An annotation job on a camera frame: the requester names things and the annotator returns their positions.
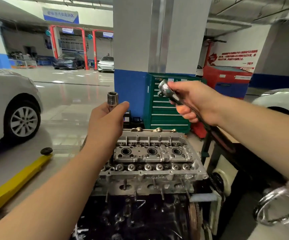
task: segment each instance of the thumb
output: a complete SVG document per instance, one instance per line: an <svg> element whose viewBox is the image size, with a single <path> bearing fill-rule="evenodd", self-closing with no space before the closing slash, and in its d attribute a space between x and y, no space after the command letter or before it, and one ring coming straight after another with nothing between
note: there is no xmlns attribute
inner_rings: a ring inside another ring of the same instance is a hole
<svg viewBox="0 0 289 240"><path fill-rule="evenodd" d="M121 104L118 104L108 115L112 118L121 119L128 109L129 102L125 101Z"/></svg>
<svg viewBox="0 0 289 240"><path fill-rule="evenodd" d="M190 89L192 89L192 82L191 81L169 81L168 82L169 87L172 90L175 90L177 92L189 92Z"/></svg>

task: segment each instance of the hand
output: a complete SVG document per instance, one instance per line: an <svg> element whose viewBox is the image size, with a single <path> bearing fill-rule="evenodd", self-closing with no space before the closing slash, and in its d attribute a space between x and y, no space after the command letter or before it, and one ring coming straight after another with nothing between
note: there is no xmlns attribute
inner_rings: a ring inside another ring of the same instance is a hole
<svg viewBox="0 0 289 240"><path fill-rule="evenodd" d="M122 135L123 115L129 108L128 102L116 106L111 112L107 103L94 108L89 120L88 135L84 149L94 149L92 153L105 163Z"/></svg>
<svg viewBox="0 0 289 240"><path fill-rule="evenodd" d="M225 96L200 81L168 82L170 88L177 91L184 101L198 109L204 121L210 125L218 125L218 108ZM176 105L183 118L192 123L198 122L196 114L185 105Z"/></svg>

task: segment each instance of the engine block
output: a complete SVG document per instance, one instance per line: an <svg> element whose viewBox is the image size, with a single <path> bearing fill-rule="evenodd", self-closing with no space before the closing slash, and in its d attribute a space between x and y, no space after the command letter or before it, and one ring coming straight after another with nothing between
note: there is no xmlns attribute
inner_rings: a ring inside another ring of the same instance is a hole
<svg viewBox="0 0 289 240"><path fill-rule="evenodd" d="M207 178L200 156L183 133L124 129L92 195L189 194L194 181Z"/></svg>

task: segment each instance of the windshield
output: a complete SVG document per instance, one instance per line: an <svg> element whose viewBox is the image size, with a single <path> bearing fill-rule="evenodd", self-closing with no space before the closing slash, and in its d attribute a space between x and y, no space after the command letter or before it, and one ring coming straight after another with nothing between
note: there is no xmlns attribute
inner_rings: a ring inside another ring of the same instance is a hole
<svg viewBox="0 0 289 240"><path fill-rule="evenodd" d="M60 58L66 58L66 59L75 59L75 55L74 54L70 54L70 53L63 53Z"/></svg>
<svg viewBox="0 0 289 240"><path fill-rule="evenodd" d="M113 61L113 57L111 57L111 56L105 56L105 57L102 57L101 60L103 60L103 61Z"/></svg>

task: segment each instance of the garage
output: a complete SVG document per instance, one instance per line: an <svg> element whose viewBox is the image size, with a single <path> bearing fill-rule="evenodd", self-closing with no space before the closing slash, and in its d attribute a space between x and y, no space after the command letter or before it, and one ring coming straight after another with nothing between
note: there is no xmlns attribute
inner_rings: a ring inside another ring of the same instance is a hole
<svg viewBox="0 0 289 240"><path fill-rule="evenodd" d="M0 0L10 238L289 238L289 0Z"/></svg>

